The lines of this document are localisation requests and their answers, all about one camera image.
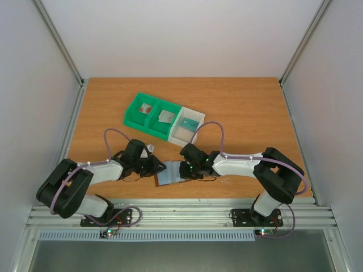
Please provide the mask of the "brown leather card holder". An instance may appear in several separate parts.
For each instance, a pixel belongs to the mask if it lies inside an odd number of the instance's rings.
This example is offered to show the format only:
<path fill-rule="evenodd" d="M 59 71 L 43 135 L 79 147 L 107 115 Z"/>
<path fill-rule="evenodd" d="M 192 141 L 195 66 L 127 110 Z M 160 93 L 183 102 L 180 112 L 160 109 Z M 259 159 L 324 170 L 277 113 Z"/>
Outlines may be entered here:
<path fill-rule="evenodd" d="M 169 160 L 160 163 L 159 170 L 155 175 L 155 186 L 160 187 L 190 181 L 190 179 L 181 178 L 179 169 L 181 162 Z"/>

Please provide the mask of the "white floral card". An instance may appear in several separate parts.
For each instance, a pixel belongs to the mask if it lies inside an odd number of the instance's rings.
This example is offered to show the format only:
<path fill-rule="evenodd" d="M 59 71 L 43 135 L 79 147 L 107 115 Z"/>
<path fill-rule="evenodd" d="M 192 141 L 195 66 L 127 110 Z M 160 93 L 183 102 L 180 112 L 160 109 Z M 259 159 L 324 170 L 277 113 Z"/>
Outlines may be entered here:
<path fill-rule="evenodd" d="M 162 110 L 158 116 L 158 121 L 161 123 L 170 124 L 173 118 L 174 118 L 173 113 L 168 112 L 166 110 Z"/>

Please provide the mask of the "teal vip card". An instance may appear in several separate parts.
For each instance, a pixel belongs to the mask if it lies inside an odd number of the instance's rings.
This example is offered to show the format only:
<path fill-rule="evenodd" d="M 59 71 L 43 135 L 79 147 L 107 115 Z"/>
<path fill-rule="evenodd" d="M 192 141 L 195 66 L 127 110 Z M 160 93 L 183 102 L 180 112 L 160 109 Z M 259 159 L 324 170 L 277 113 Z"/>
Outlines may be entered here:
<path fill-rule="evenodd" d="M 182 122 L 181 122 L 181 127 L 182 128 L 184 128 L 184 129 L 187 129 L 187 130 L 189 130 L 189 131 L 191 131 L 190 130 L 190 128 L 189 128 L 189 121 L 190 120 L 192 120 L 192 119 L 190 119 L 190 118 L 187 118 L 187 117 L 185 117 L 185 118 L 183 118 L 183 120 L 182 120 Z"/>
<path fill-rule="evenodd" d="M 195 132 L 197 130 L 198 126 L 199 126 L 199 122 L 197 122 L 195 120 L 189 121 L 189 128 L 191 131 Z"/>

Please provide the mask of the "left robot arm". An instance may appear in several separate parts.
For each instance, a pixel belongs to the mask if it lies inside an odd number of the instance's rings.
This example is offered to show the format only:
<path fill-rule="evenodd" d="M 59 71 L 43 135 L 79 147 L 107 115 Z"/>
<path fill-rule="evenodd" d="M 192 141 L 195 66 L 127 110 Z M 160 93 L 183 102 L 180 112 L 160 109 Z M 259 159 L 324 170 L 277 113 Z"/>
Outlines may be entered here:
<path fill-rule="evenodd" d="M 113 222 L 112 203 L 99 195 L 87 195 L 88 187 L 105 181 L 117 181 L 135 173 L 151 177 L 166 166 L 142 141 L 131 139 L 126 148 L 109 159 L 94 163 L 76 163 L 63 159 L 47 177 L 36 193 L 36 199 L 66 219 L 74 214 L 91 216 L 100 225 Z"/>

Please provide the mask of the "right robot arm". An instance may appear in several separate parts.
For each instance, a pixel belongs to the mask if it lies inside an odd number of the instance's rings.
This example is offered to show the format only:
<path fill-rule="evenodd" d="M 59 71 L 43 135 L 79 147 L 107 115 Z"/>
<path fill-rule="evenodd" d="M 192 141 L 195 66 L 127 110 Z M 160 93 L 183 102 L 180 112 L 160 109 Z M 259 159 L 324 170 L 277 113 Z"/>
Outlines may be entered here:
<path fill-rule="evenodd" d="M 207 154 L 189 143 L 180 155 L 184 159 L 179 167 L 180 177 L 187 180 L 228 175 L 257 179 L 264 192 L 256 197 L 247 216 L 255 226 L 267 222 L 281 204 L 291 204 L 297 194 L 303 193 L 298 191 L 300 184 L 306 182 L 304 171 L 272 147 L 252 155 L 219 151 Z"/>

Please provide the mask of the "white vip card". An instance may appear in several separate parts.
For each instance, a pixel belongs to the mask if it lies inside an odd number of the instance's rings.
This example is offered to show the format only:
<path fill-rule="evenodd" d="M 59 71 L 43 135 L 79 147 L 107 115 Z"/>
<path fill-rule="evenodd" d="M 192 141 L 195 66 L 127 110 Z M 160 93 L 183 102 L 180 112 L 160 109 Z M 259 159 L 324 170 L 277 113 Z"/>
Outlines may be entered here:
<path fill-rule="evenodd" d="M 174 117 L 175 117 L 175 114 L 173 114 L 173 113 L 164 113 L 163 116 L 159 119 L 159 121 L 170 124 L 170 123 L 172 123 Z"/>

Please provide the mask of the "red patterned card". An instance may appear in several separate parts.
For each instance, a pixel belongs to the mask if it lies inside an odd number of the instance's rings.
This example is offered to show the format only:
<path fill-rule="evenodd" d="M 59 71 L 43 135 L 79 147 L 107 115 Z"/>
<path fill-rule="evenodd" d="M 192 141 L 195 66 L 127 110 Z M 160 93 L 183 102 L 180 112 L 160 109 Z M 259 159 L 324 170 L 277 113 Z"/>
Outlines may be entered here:
<path fill-rule="evenodd" d="M 138 109 L 138 111 L 142 114 L 145 114 L 145 115 L 149 115 L 151 110 L 152 110 L 153 106 L 152 105 L 149 105 L 149 104 L 146 104 L 146 103 L 142 103 Z"/>

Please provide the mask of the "middle green bin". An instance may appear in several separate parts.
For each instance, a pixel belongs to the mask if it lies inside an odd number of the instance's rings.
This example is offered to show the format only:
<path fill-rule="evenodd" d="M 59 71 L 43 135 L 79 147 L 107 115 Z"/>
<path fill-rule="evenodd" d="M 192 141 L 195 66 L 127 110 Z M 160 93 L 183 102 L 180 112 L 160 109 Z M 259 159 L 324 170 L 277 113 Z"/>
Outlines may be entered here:
<path fill-rule="evenodd" d="M 158 100 L 147 118 L 146 132 L 167 141 L 172 124 L 181 108 L 180 105 L 165 100 Z"/>

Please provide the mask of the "green bin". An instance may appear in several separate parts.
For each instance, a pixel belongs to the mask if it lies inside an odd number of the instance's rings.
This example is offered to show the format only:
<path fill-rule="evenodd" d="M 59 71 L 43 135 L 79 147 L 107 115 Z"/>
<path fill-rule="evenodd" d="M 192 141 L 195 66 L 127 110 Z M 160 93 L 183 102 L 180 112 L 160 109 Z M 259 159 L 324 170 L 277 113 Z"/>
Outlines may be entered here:
<path fill-rule="evenodd" d="M 158 99 L 156 97 L 139 92 L 127 107 L 124 113 L 123 124 L 139 131 L 145 131 L 146 120 L 149 117 L 149 114 L 145 113 L 142 106 L 148 105 L 152 109 L 157 101 Z"/>
<path fill-rule="evenodd" d="M 158 100 L 147 118 L 146 132 L 167 141 L 172 124 L 181 108 L 180 105 L 165 100 Z"/>

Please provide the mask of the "white bin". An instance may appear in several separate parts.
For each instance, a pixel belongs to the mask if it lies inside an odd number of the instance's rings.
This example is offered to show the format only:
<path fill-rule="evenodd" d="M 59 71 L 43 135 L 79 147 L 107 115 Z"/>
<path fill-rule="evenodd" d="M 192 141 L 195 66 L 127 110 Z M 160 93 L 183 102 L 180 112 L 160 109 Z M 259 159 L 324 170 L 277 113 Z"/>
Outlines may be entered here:
<path fill-rule="evenodd" d="M 180 147 L 184 147 L 190 141 L 195 143 L 197 134 L 194 135 L 194 133 L 204 123 L 204 120 L 205 114 L 181 107 L 172 123 L 167 141 Z"/>

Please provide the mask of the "left green bin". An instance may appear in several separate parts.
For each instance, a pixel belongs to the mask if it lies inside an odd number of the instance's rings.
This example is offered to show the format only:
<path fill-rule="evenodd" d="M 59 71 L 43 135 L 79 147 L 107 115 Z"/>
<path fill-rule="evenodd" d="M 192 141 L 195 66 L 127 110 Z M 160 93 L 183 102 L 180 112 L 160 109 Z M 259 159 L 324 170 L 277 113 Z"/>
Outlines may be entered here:
<path fill-rule="evenodd" d="M 149 114 L 145 113 L 142 106 L 148 105 L 152 109 L 157 101 L 158 99 L 156 97 L 139 92 L 127 107 L 124 113 L 123 124 L 139 131 L 145 131 L 146 120 L 149 117 Z"/>

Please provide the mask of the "left controller board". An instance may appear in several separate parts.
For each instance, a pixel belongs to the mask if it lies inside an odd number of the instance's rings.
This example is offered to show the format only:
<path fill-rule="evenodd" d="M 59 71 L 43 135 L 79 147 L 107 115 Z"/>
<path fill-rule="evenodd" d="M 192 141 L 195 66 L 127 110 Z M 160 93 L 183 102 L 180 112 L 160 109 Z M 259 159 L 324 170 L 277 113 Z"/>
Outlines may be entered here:
<path fill-rule="evenodd" d="M 112 229 L 109 229 L 109 230 L 106 230 L 106 231 L 100 231 L 99 232 L 99 238 L 100 239 L 109 239 L 111 237 L 114 237 L 116 236 L 118 233 L 118 230 L 112 230 Z"/>

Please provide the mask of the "controller board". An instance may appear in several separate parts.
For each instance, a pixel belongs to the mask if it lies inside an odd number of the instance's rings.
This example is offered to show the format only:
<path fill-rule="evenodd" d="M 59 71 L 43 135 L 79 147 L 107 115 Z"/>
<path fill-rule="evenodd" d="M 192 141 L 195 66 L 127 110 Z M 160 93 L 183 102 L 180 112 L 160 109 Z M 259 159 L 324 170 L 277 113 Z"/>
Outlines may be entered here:
<path fill-rule="evenodd" d="M 272 235 L 275 234 L 275 232 L 276 232 L 275 229 L 269 229 L 268 230 L 268 229 L 263 228 L 263 229 L 255 230 L 255 235 L 256 236 L 272 236 Z"/>
<path fill-rule="evenodd" d="M 99 232 L 99 238 L 100 239 L 109 239 L 111 237 L 114 237 L 116 236 L 118 233 L 118 230 L 112 230 L 112 229 L 109 229 L 109 230 L 106 230 L 106 231 L 100 231 Z"/>

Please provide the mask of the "right controller board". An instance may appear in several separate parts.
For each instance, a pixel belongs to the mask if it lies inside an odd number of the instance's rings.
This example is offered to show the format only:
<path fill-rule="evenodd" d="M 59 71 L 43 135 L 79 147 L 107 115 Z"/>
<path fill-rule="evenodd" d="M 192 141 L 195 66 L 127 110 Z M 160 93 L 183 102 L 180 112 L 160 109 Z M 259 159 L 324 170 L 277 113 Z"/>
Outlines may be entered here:
<path fill-rule="evenodd" d="M 275 234 L 275 232 L 276 232 L 275 229 L 269 229 L 268 230 L 268 229 L 263 228 L 263 229 L 255 230 L 255 235 L 256 236 L 272 236 L 272 235 Z"/>

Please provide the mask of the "aluminium rail frame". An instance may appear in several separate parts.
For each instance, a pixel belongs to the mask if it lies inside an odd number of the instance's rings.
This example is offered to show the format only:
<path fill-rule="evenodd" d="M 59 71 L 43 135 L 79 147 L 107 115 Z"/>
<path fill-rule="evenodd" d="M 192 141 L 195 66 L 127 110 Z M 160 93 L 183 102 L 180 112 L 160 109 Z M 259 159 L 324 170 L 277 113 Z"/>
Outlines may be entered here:
<path fill-rule="evenodd" d="M 142 220 L 135 226 L 140 230 L 230 230 L 232 209 L 249 208 L 252 198 L 212 199 L 114 199 L 117 208 L 138 207 Z M 298 230 L 336 229 L 332 209 L 318 206 L 313 198 L 296 198 L 289 207 L 280 207 L 284 225 L 282 230 L 295 226 Z M 28 229 L 79 229 L 80 215 L 62 219 L 51 215 L 46 206 L 31 209 Z"/>

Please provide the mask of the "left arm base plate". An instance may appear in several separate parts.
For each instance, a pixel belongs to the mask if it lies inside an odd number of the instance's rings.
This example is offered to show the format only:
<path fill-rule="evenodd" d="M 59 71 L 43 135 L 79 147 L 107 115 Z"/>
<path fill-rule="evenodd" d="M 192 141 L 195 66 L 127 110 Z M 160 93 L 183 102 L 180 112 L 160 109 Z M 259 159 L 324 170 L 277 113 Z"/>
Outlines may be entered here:
<path fill-rule="evenodd" d="M 81 219 L 81 227 L 110 227 L 122 226 L 129 227 L 132 223 L 133 211 L 132 209 L 114 209 L 108 215 L 104 215 L 100 218 L 86 216 Z"/>

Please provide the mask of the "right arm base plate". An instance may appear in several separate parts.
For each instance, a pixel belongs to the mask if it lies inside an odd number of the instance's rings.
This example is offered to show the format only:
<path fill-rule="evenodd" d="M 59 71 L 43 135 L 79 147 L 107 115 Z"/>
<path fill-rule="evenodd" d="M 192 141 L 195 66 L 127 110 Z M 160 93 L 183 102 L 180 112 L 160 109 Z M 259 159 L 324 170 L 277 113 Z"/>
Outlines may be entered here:
<path fill-rule="evenodd" d="M 229 218 L 234 227 L 282 227 L 284 225 L 280 209 L 274 209 L 270 216 L 264 217 L 249 209 L 232 209 Z"/>

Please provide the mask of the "left frame post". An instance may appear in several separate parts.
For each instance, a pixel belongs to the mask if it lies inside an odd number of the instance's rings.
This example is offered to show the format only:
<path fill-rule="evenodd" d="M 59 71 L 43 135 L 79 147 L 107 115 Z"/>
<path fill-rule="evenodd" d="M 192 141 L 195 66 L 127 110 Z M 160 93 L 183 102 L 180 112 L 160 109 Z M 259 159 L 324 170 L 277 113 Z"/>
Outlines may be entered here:
<path fill-rule="evenodd" d="M 78 82 L 78 84 L 80 86 L 83 85 L 84 79 L 82 78 L 79 70 L 77 69 L 69 51 L 67 50 L 52 18 L 50 17 L 47 8 L 45 7 L 45 5 L 43 4 L 43 2 L 41 0 L 32 0 L 31 1 L 35 7 L 35 9 L 37 10 L 37 12 L 39 13 L 42 21 L 44 22 L 47 30 L 50 33 L 50 36 L 52 37 L 52 39 L 54 40 L 54 42 L 56 43 L 58 49 L 60 50 L 61 54 L 63 55 L 68 67 L 71 69 L 71 72 L 73 73 L 76 81 Z"/>

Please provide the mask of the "frame post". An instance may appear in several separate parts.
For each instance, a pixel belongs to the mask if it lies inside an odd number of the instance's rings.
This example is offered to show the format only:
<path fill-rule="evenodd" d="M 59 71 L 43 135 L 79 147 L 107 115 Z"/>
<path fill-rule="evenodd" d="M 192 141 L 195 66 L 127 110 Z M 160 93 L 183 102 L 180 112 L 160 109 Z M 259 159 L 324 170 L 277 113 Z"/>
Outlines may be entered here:
<path fill-rule="evenodd" d="M 54 40 L 54 42 L 56 43 L 58 49 L 60 50 L 61 54 L 63 55 L 68 67 L 71 69 L 71 72 L 73 73 L 76 81 L 78 82 L 78 84 L 80 86 L 83 85 L 84 79 L 82 78 L 79 70 L 77 69 L 69 51 L 67 50 L 52 18 L 50 17 L 47 8 L 45 7 L 45 5 L 43 4 L 43 2 L 41 0 L 32 0 L 31 1 L 35 7 L 35 9 L 37 10 L 37 12 L 39 13 L 42 21 L 44 22 L 47 30 L 50 33 L 50 36 L 52 37 L 52 39 Z"/>
<path fill-rule="evenodd" d="M 311 38 L 313 37 L 315 31 L 319 27 L 321 21 L 323 20 L 326 12 L 330 8 L 330 5 L 333 3 L 333 0 L 323 0 L 321 1 L 320 5 L 318 6 L 317 11 L 315 12 L 311 22 L 308 25 L 307 30 L 303 34 L 296 50 L 294 51 L 286 69 L 284 70 L 281 78 L 279 79 L 280 87 L 283 88 L 285 82 L 287 81 L 289 75 L 292 73 L 295 65 L 297 64 L 298 60 L 300 59 L 301 55 L 303 54 L 304 50 L 306 49 L 307 45 L 309 44 Z"/>

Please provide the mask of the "right frame post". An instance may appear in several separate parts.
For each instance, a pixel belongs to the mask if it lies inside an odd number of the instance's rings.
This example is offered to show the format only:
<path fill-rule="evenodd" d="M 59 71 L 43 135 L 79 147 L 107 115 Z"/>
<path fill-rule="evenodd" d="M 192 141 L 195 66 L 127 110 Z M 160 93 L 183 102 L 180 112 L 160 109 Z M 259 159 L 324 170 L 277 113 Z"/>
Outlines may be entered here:
<path fill-rule="evenodd" d="M 283 88 L 285 82 L 287 81 L 289 75 L 292 73 L 295 65 L 297 64 L 298 60 L 300 59 L 301 55 L 303 54 L 304 50 L 306 49 L 307 45 L 309 44 L 311 38 L 313 37 L 315 31 L 319 27 L 321 21 L 323 20 L 326 12 L 330 8 L 330 5 L 333 3 L 333 0 L 323 0 L 321 1 L 320 5 L 318 6 L 317 11 L 315 12 L 311 22 L 308 25 L 307 30 L 303 34 L 296 50 L 294 51 L 286 69 L 284 70 L 281 78 L 279 79 L 280 87 Z"/>

